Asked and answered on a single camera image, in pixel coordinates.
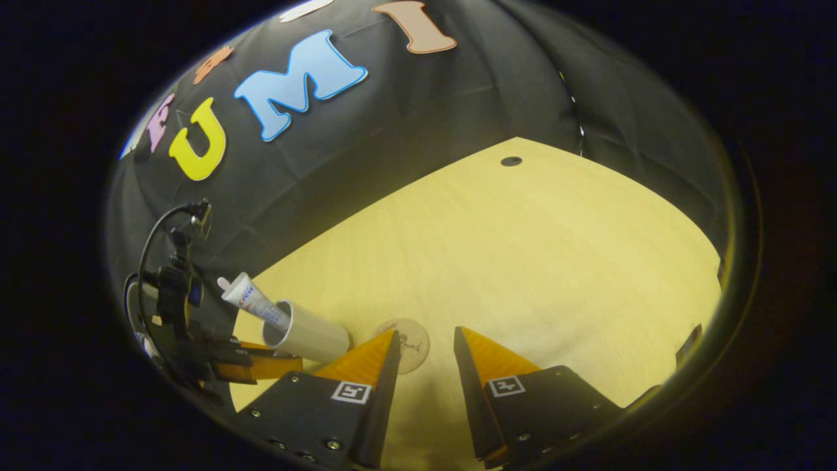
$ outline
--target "pink letter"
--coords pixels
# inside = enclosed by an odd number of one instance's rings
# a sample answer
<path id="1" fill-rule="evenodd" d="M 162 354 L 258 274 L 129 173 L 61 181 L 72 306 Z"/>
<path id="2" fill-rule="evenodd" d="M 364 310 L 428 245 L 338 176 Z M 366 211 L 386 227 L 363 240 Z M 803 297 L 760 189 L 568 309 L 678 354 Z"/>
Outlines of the pink letter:
<path id="1" fill-rule="evenodd" d="M 162 101 L 162 104 L 157 111 L 155 111 L 154 115 L 151 116 L 151 120 L 148 122 L 148 126 L 146 129 L 148 130 L 148 137 L 151 139 L 151 152 L 154 152 L 154 149 L 157 148 L 157 144 L 160 142 L 160 138 L 162 137 L 163 133 L 166 132 L 166 127 L 162 126 L 166 119 L 168 118 L 168 104 L 174 100 L 174 94 L 167 96 L 165 100 Z"/>

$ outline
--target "black cloth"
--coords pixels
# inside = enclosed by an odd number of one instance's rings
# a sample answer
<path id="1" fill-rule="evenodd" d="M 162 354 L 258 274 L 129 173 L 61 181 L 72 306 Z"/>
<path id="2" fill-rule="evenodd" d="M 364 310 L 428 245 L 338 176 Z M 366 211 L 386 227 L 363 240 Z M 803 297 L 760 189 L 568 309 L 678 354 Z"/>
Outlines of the black cloth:
<path id="1" fill-rule="evenodd" d="M 401 28 L 372 11 L 379 3 L 333 3 L 289 23 L 269 18 L 218 43 L 234 52 L 201 83 L 193 84 L 195 64 L 160 96 L 157 103 L 175 94 L 156 152 L 144 132 L 116 166 L 108 193 L 105 257 L 114 293 L 136 271 L 154 221 L 176 204 L 207 197 L 213 205 L 212 231 L 193 247 L 193 261 L 216 292 L 217 276 L 256 275 L 375 201 L 512 137 L 579 154 L 643 184 L 723 252 L 717 139 L 635 57 L 551 8 L 517 0 L 428 2 L 424 11 L 458 44 L 411 54 Z M 264 142 L 234 90 L 256 70 L 285 71 L 294 44 L 323 29 L 368 77 L 330 100 L 310 97 L 307 112 L 289 111 L 290 127 Z M 168 148 L 186 127 L 195 152 L 206 151 L 208 140 L 189 117 L 210 96 L 227 149 L 209 178 L 192 181 Z M 150 269 L 166 249 L 158 241 Z M 232 332 L 235 309 L 217 294 L 194 315 L 217 334 Z"/>

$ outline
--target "blue letter m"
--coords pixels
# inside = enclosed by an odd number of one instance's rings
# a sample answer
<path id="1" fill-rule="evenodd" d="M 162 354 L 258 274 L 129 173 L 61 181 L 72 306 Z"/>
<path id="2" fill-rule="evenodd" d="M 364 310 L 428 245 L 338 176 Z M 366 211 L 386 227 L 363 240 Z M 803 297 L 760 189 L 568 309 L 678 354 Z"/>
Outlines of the blue letter m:
<path id="1" fill-rule="evenodd" d="M 289 125 L 290 115 L 278 112 L 271 102 L 291 110 L 308 111 L 306 77 L 314 81 L 314 97 L 327 100 L 365 79 L 363 67 L 349 64 L 328 40 L 331 30 L 320 31 L 301 40 L 290 50 L 288 73 L 259 70 L 235 89 L 235 98 L 244 98 L 262 125 L 262 139 L 273 140 Z"/>

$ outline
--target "orange letter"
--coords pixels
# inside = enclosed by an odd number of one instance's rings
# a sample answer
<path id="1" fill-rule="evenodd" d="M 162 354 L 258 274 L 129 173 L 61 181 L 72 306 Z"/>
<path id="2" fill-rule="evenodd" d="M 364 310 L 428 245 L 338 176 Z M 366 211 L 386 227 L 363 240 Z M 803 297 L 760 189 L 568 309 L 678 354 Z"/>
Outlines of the orange letter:
<path id="1" fill-rule="evenodd" d="M 391 2 L 378 5 L 373 12 L 386 13 L 404 31 L 410 44 L 407 50 L 413 54 L 428 54 L 452 49 L 456 41 L 445 36 L 422 9 L 421 2 Z"/>

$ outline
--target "yellow letter u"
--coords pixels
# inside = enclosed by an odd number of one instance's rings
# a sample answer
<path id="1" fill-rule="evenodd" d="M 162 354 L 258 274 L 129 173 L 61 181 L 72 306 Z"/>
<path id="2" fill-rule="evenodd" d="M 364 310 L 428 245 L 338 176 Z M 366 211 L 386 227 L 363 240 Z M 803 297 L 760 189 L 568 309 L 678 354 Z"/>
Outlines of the yellow letter u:
<path id="1" fill-rule="evenodd" d="M 195 154 L 189 141 L 186 140 L 188 133 L 184 127 L 177 133 L 168 148 L 169 157 L 174 157 L 180 168 L 192 180 L 203 180 L 212 174 L 213 170 L 221 163 L 223 151 L 227 148 L 227 136 L 223 133 L 221 123 L 212 113 L 213 98 L 210 96 L 192 113 L 190 122 L 196 122 L 209 140 L 209 150 L 203 157 Z"/>

